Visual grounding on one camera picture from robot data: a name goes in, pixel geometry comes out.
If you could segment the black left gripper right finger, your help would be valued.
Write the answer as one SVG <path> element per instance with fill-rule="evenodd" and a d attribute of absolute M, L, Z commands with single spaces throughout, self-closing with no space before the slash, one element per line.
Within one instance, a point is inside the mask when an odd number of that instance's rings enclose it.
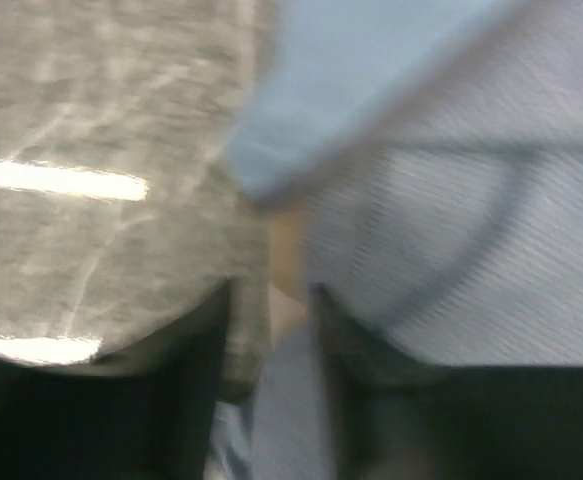
<path fill-rule="evenodd" d="M 313 293 L 339 479 L 583 479 L 583 367 L 444 367 Z"/>

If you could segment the blue beige striped pillowcase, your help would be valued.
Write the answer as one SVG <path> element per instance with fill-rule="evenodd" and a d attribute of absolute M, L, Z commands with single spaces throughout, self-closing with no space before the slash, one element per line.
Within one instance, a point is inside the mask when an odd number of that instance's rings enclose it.
<path fill-rule="evenodd" d="M 583 1 L 283 1 L 225 155 L 277 307 L 227 479 L 339 479 L 313 293 L 444 367 L 583 367 Z"/>

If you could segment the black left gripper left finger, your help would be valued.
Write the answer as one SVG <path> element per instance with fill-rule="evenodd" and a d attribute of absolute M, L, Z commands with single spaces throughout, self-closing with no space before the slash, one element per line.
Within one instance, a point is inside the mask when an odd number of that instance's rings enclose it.
<path fill-rule="evenodd" d="M 0 479 L 202 478 L 232 290 L 87 363 L 0 355 Z"/>

